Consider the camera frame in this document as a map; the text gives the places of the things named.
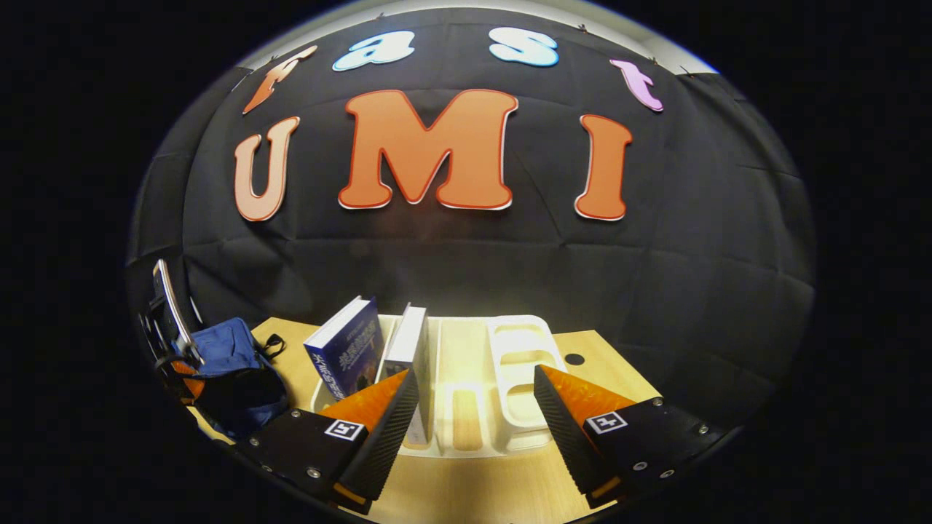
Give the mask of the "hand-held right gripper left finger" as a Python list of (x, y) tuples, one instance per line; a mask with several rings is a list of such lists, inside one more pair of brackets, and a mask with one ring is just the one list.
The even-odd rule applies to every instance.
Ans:
[(366, 515), (382, 494), (419, 402), (403, 370), (320, 413), (293, 409), (246, 440), (246, 460), (324, 504)]

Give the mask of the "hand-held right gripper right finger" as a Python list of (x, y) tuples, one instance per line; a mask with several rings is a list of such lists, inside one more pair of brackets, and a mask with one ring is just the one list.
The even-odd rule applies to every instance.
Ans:
[(534, 397), (592, 509), (661, 491), (731, 441), (662, 396), (631, 400), (548, 365), (534, 368)]

